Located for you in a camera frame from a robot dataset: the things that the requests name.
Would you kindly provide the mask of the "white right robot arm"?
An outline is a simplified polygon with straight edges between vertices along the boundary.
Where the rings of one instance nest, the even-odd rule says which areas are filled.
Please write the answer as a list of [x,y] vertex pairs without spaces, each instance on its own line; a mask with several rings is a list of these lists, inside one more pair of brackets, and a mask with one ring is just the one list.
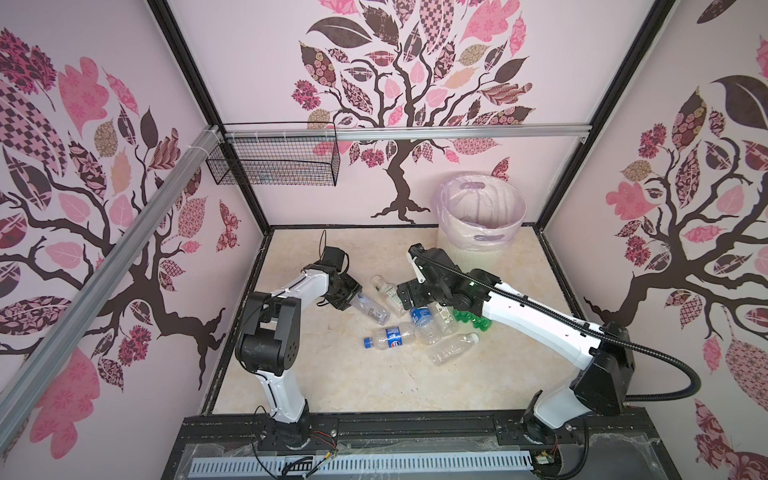
[[407,257],[415,278],[398,287],[406,304],[420,307],[430,300],[485,317],[548,347],[575,368],[559,384],[534,395],[525,426],[556,430],[588,413],[622,413],[634,371],[632,354],[621,344],[626,335],[553,310],[485,270],[465,273],[442,249],[417,243]]

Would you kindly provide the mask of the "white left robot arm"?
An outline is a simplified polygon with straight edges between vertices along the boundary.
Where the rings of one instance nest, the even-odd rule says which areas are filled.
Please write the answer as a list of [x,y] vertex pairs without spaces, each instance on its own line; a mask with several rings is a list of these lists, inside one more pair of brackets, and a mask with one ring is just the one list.
[[319,259],[287,285],[248,295],[234,353],[259,380],[278,434],[304,441],[310,433],[308,400],[291,372],[299,353],[303,311],[316,301],[344,311],[360,292],[361,285],[348,273],[348,254],[326,246]]

